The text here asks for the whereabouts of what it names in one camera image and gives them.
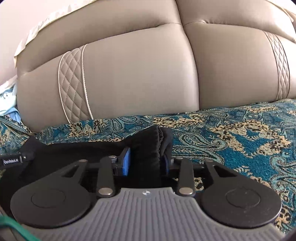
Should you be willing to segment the black pants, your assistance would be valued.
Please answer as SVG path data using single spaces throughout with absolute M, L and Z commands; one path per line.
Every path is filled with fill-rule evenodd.
M 119 142 L 45 145 L 35 137 L 30 137 L 17 152 L 31 151 L 35 158 L 29 164 L 4 172 L 1 177 L 1 206 L 9 208 L 11 197 L 18 189 L 58 169 L 80 159 L 96 163 L 105 156 L 119 156 L 126 147 L 130 148 L 127 185 L 132 188 L 161 185 L 168 173 L 173 147 L 173 132 L 170 128 L 150 126 Z

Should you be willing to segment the light blue clothes pile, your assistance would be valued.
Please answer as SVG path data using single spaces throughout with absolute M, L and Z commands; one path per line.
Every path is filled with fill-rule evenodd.
M 17 107 L 17 85 L 16 83 L 6 89 L 1 90 L 1 116 L 7 115 L 17 123 L 21 123 L 21 115 Z

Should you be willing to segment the teal paisley sofa cover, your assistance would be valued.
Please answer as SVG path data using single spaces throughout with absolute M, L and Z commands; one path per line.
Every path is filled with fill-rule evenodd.
M 174 156 L 219 162 L 274 189 L 282 200 L 275 221 L 283 233 L 295 228 L 295 100 L 212 108 L 192 113 L 129 115 L 48 127 L 44 144 L 118 142 L 152 125 L 171 128 Z

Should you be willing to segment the beige leather sofa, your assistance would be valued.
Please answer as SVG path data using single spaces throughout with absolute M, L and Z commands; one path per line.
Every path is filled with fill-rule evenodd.
M 295 98 L 292 1 L 95 1 L 17 58 L 33 131 Z

